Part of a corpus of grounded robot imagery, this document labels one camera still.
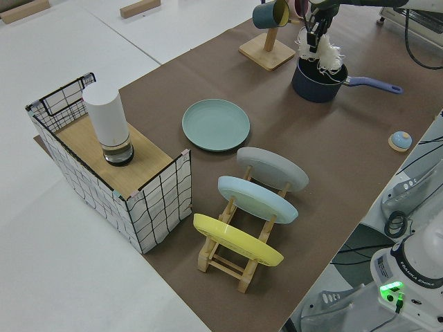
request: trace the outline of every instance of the grid pattern wrap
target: grid pattern wrap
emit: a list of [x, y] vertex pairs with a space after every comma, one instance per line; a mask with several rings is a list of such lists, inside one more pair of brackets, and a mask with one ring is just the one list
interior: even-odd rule
[[192, 212], [191, 153], [184, 151], [125, 200], [55, 135], [87, 113], [82, 90], [95, 80], [86, 74], [26, 110], [69, 185], [144, 254]]

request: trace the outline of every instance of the white cylinder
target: white cylinder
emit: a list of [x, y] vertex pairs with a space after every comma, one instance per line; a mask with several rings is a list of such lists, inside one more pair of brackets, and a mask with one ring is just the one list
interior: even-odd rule
[[129, 137], [129, 129], [118, 89], [94, 82], [83, 90], [83, 100], [100, 144], [115, 147]]

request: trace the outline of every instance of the pan handle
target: pan handle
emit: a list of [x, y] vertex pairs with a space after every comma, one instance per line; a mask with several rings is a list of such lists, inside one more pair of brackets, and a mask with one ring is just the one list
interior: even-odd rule
[[387, 92], [396, 93], [397, 95], [403, 93], [403, 89], [400, 86], [392, 85], [369, 77], [348, 76], [343, 84], [346, 86], [368, 85]]

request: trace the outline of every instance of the brown tablecloth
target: brown tablecloth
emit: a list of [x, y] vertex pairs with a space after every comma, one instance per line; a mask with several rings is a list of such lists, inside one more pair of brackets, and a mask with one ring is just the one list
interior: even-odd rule
[[[145, 255], [213, 331], [278, 331], [405, 159], [388, 146], [389, 135], [404, 130], [417, 142], [442, 108], [443, 74], [414, 64], [403, 30], [388, 22], [378, 26], [377, 18], [373, 9], [342, 6], [329, 30], [331, 41], [342, 47], [351, 76], [399, 85], [403, 95], [342, 86], [332, 102], [308, 102], [291, 87], [296, 57], [268, 72], [239, 53], [240, 45], [263, 32], [251, 21], [121, 89], [127, 120], [141, 133], [170, 156], [191, 148], [194, 212], [217, 218], [226, 204], [217, 179], [242, 176], [235, 149], [212, 153], [185, 137], [182, 116], [199, 100], [239, 105], [251, 121], [243, 145], [280, 154], [309, 176], [302, 192], [287, 195], [299, 217], [275, 225], [269, 238], [283, 262], [259, 266], [246, 294], [236, 290], [236, 279], [213, 267], [197, 270], [204, 237], [192, 217]], [[280, 28], [277, 39], [296, 49], [300, 27]], [[439, 50], [411, 39], [423, 62], [442, 64]], [[233, 225], [256, 235], [262, 227], [240, 211]]]

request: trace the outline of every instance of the white rope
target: white rope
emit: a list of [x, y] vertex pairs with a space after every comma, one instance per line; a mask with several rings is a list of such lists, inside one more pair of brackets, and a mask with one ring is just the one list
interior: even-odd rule
[[296, 40], [298, 45], [298, 54], [302, 59], [319, 59], [318, 70], [321, 73], [329, 72], [336, 74], [343, 64], [344, 55], [340, 54], [340, 47], [334, 46], [329, 41], [328, 35], [323, 35], [318, 43], [317, 53], [311, 52], [310, 45], [307, 43], [306, 28], [302, 27]]

